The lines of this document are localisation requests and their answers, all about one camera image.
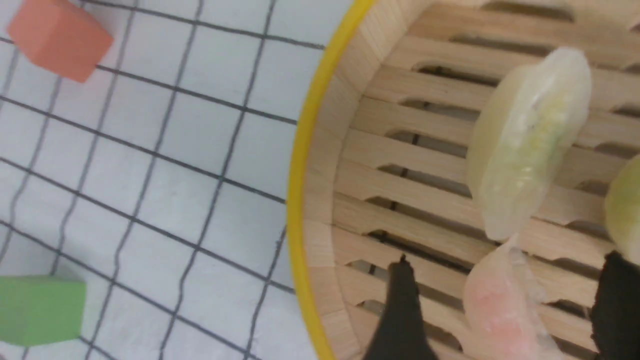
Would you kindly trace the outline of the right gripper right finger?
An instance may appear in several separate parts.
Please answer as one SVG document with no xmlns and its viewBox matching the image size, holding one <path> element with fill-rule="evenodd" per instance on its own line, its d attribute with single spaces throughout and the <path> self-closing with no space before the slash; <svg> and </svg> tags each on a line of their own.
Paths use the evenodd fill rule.
<svg viewBox="0 0 640 360">
<path fill-rule="evenodd" d="M 590 319 L 602 359 L 640 358 L 640 271 L 618 251 L 605 256 Z"/>
</svg>

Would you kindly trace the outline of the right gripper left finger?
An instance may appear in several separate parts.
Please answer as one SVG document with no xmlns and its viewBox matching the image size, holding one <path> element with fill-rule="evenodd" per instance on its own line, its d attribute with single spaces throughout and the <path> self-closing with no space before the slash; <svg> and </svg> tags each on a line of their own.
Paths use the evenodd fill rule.
<svg viewBox="0 0 640 360">
<path fill-rule="evenodd" d="M 402 254 L 388 267 L 385 306 L 364 360 L 436 360 L 429 345 L 414 269 Z"/>
</svg>

